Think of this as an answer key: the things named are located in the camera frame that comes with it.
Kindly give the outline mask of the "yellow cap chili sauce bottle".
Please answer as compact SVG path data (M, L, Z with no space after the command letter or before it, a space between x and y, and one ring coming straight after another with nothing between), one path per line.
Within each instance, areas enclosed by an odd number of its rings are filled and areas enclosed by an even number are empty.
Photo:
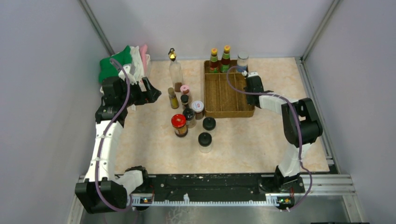
M210 73L219 72L218 50L216 48L211 49L211 57L209 60L209 72Z

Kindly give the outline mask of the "green cloth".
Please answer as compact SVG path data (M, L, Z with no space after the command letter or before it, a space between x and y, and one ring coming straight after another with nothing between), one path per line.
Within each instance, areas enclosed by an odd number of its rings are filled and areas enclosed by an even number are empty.
M102 60L100 60L99 62L100 73L98 78L99 84L102 84L103 80L108 77L118 76L119 70L115 68L114 65L111 63L110 61L111 58L118 61L119 64L121 64L122 66L132 63L132 57L130 51L131 51L131 47L127 45L119 53L116 53L111 57L103 58Z

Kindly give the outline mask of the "tall glass oil bottle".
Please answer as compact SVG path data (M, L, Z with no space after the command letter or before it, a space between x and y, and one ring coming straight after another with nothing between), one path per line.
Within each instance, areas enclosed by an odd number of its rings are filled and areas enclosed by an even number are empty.
M170 76L173 83L173 88L175 92L181 92L181 86L184 84L183 74L181 64L177 61L177 55L175 49L171 48L168 52L170 59Z

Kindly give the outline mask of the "pink cloth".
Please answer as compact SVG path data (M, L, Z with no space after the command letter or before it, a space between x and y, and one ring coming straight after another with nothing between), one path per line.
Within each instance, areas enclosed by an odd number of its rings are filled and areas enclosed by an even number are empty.
M140 52L144 72L147 71L147 50L148 50L148 46L146 44L139 47L139 52Z

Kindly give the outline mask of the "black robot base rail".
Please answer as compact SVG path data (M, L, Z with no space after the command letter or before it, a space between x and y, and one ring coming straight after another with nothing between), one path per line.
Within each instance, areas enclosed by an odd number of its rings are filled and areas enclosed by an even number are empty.
M131 195L138 210L149 206L269 206L293 207L305 194L301 177L285 184L274 174L163 174L149 175Z

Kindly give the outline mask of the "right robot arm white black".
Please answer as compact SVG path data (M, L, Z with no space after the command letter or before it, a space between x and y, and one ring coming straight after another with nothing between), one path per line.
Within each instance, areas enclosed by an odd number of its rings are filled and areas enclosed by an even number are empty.
M273 111L282 117L288 148L276 166L274 187L279 192L287 192L299 179L306 151L323 133L317 110L310 98L286 98L264 90L262 80L256 72L248 72L244 78L247 103Z

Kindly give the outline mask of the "red lid sauce jar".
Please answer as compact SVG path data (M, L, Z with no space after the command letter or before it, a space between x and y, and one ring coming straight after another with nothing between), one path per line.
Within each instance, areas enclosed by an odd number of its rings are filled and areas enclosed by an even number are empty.
M175 114L171 118L171 124L174 128L175 135L178 137L184 137L188 133L188 128L186 124L186 118L182 114Z

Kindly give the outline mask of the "yellow label pepper shaker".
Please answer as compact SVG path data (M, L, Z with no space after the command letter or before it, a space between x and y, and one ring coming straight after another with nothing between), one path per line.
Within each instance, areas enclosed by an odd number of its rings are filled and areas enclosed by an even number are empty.
M172 88L172 87L168 88L168 96L169 96L171 108L177 109L179 107L179 102L178 102L174 88Z

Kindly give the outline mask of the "black lid clear jar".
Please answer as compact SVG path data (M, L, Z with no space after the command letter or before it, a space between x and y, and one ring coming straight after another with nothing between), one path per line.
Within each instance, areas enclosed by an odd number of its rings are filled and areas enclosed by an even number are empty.
M216 126L217 126L215 118L213 118L213 117L204 118L202 126L203 126L204 132L209 133L211 136L215 135Z
M198 136L198 143L200 145L200 152L206 154L212 150L212 135L207 132L202 132Z

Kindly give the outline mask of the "silver lid salt jar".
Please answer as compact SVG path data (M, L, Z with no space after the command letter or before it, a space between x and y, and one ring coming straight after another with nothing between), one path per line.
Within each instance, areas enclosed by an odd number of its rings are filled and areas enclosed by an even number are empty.
M243 72L248 70L248 60L249 60L248 52L241 51L238 53L238 57L237 57L238 72Z

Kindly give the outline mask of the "black cap soy bottle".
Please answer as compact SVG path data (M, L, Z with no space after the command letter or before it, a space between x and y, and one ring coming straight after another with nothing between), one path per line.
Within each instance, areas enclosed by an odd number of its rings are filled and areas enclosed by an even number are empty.
M190 97L186 94L183 94L180 98L183 109L190 108Z

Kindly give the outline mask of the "white lid sauce jar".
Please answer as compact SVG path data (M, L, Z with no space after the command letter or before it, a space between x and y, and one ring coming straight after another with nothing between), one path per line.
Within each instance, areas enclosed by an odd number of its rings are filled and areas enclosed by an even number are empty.
M195 113L196 120L200 120L204 117L204 103L200 100L193 101L191 108Z

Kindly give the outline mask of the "pink lid spice jar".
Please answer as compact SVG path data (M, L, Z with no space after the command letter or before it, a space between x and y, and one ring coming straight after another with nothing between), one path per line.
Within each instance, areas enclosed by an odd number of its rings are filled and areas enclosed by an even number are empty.
M188 85L186 85L186 84L184 84L184 85L182 85L182 86L180 87L180 91L181 91L181 93L182 93L183 95L187 95L187 96L190 96L190 95L191 95L190 87L189 87Z

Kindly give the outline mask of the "black cap dark jar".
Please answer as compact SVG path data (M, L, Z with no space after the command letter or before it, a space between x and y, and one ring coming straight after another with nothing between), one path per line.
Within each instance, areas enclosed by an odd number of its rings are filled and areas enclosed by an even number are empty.
M185 116L187 127L194 128L196 125L195 112L191 108L185 108L183 115Z

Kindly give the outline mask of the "white plastic basket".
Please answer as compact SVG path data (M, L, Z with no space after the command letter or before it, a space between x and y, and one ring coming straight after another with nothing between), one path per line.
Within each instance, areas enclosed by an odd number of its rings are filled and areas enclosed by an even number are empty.
M127 74L130 84L139 84L141 90L146 91L147 88L144 86L142 78L147 74L147 59L142 60L139 57L132 57L132 59L136 59L137 62L124 63L123 69L125 72L122 69L116 68L111 62L110 57L102 59L99 62L99 84L102 85L104 79L108 77L120 77L123 81L126 81L125 74Z

